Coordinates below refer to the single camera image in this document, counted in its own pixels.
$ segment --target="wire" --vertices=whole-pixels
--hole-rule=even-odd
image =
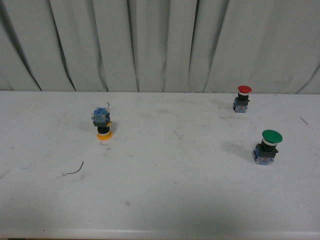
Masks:
[[[65,173],[65,174],[76,174],[77,172],[79,172],[79,171],[81,170],[81,168],[82,168],[83,164],[84,164],[84,161],[82,162],[82,164],[81,164],[81,166],[80,166],[80,168],[79,168],[79,170],[78,170],[78,171],[75,171],[75,172],[69,172],[69,173]]]

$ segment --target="white curtain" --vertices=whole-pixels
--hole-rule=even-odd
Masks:
[[[320,94],[319,0],[0,0],[0,90]]]

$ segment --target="yellow button base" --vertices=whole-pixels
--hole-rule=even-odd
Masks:
[[[112,137],[113,133],[112,131],[109,131],[109,133],[107,135],[101,135],[101,134],[97,134],[96,136],[98,137],[98,139],[104,141],[104,140],[108,140]]]

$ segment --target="white table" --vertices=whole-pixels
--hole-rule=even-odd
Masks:
[[[235,97],[0,92],[0,238],[320,239],[320,95]]]

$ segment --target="small wire piece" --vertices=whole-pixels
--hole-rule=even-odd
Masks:
[[[76,174],[77,172],[79,172],[79,171],[81,170],[81,168],[82,168],[83,164],[84,164],[84,161],[82,162],[82,164],[81,164],[81,166],[80,166],[80,168],[79,168],[79,170],[78,170],[78,171],[64,173],[63,175],[67,175],[67,174]]]

